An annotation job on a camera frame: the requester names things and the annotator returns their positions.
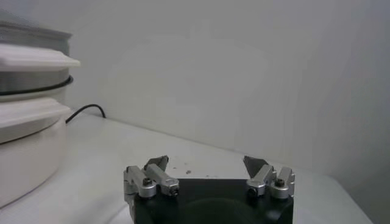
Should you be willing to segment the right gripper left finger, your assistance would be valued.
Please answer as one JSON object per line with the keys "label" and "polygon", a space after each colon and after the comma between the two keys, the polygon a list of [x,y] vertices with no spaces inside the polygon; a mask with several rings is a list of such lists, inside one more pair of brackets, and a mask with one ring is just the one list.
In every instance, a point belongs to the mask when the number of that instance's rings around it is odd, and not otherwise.
{"label": "right gripper left finger", "polygon": [[141,169],[127,166],[123,171],[124,200],[132,201],[136,196],[150,199],[158,192],[168,197],[179,195],[179,180],[169,176],[165,170],[167,155],[151,158]]}

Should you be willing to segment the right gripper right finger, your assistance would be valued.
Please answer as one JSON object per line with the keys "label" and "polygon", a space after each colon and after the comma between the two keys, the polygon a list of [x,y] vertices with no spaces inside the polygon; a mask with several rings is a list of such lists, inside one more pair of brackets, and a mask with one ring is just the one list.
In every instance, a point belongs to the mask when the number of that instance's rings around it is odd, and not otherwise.
{"label": "right gripper right finger", "polygon": [[282,167],[277,173],[265,160],[250,156],[245,156],[243,162],[250,176],[246,181],[249,197],[258,198],[267,192],[278,200],[294,196],[295,173],[291,168]]}

